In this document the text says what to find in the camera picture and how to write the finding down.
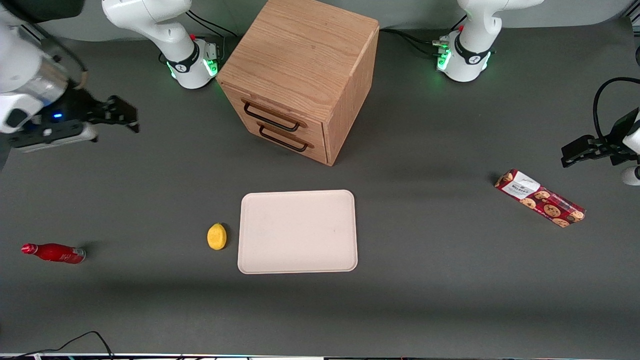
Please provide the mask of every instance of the red bottle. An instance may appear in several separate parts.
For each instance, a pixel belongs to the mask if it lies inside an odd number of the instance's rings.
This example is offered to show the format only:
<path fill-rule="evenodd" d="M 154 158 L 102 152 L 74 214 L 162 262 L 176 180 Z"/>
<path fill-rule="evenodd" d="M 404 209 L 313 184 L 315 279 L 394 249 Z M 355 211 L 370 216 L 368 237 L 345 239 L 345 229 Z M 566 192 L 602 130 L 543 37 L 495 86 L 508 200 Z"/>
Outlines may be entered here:
<path fill-rule="evenodd" d="M 84 260 L 86 252 L 79 247 L 70 247 L 60 244 L 24 244 L 22 252 L 33 254 L 46 261 L 57 261 L 59 263 L 79 264 Z"/>

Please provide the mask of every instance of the plastic tray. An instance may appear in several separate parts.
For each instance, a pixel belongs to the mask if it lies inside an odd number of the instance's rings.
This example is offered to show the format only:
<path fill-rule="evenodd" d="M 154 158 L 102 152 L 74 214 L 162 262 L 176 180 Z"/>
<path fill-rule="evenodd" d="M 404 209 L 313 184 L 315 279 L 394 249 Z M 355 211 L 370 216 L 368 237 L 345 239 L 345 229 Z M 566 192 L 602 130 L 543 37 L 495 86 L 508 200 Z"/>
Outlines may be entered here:
<path fill-rule="evenodd" d="M 244 274 L 345 272 L 357 264 L 350 191 L 250 193 L 243 198 L 238 269 Z"/>

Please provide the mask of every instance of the yellow lemon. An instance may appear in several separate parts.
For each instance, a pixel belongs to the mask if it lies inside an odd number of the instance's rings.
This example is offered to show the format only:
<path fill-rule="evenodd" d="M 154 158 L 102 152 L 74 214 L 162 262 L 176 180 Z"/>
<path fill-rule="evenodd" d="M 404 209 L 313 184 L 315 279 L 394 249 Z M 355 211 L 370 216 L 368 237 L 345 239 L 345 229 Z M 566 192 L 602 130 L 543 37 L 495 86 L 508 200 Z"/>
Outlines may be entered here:
<path fill-rule="evenodd" d="M 214 250 L 221 250 L 227 244 L 227 232 L 222 224 L 214 224 L 207 232 L 207 243 Z"/>

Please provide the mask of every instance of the black metal handle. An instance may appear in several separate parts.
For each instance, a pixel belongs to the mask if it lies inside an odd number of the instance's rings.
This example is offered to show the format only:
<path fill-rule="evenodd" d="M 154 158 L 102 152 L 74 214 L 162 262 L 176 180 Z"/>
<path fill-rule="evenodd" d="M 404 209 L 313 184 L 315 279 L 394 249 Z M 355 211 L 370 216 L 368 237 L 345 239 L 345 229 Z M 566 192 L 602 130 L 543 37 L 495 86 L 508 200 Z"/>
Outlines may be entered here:
<path fill-rule="evenodd" d="M 299 123 L 299 122 L 297 122 L 297 123 L 296 123 L 296 125 L 294 125 L 293 127 L 286 127 L 286 126 L 284 126 L 284 125 L 280 125 L 280 124 L 278 124 L 278 123 L 277 123 L 277 122 L 275 122 L 275 121 L 271 121 L 271 120 L 267 119 L 266 117 L 263 117 L 263 116 L 260 116 L 260 115 L 258 115 L 258 114 L 256 114 L 256 113 L 252 113 L 252 112 L 250 112 L 250 111 L 249 111 L 249 106 L 251 106 L 251 104 L 250 104 L 249 102 L 246 102 L 246 103 L 244 104 L 244 112 L 245 112 L 247 115 L 249 115 L 249 116 L 251 116 L 251 117 L 255 117 L 255 118 L 256 118 L 256 119 L 258 119 L 258 120 L 262 120 L 262 121 L 266 122 L 267 124 L 269 124 L 269 125 L 273 125 L 273 126 L 275 126 L 275 127 L 279 128 L 279 129 L 283 129 L 284 131 L 288 131 L 288 132 L 292 133 L 292 132 L 294 132 L 295 130 L 298 130 L 298 127 L 300 126 L 300 123 Z"/>
<path fill-rule="evenodd" d="M 273 136 L 269 136 L 269 135 L 263 133 L 262 130 L 264 130 L 264 126 L 260 125 L 260 130 L 258 130 L 258 132 L 260 133 L 260 135 L 262 137 L 267 138 L 267 139 L 271 140 L 272 142 L 279 143 L 282 146 L 286 146 L 286 147 L 290 148 L 293 151 L 303 152 L 304 150 L 307 149 L 307 144 L 305 144 L 303 147 L 295 147 L 293 145 L 289 145 L 288 143 L 285 143 L 282 140 L 278 140 L 278 139 L 274 138 Z"/>

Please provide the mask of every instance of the cookie box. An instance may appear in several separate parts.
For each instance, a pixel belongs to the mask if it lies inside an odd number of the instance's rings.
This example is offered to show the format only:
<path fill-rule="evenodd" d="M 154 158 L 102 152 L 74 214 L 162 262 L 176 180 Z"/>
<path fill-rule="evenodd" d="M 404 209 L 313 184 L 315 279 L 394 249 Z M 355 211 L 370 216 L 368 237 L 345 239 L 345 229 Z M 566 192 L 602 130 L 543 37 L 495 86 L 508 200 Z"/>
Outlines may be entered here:
<path fill-rule="evenodd" d="M 543 187 L 517 169 L 512 168 L 504 174 L 495 187 L 559 227 L 567 227 L 584 219 L 584 208 Z"/>

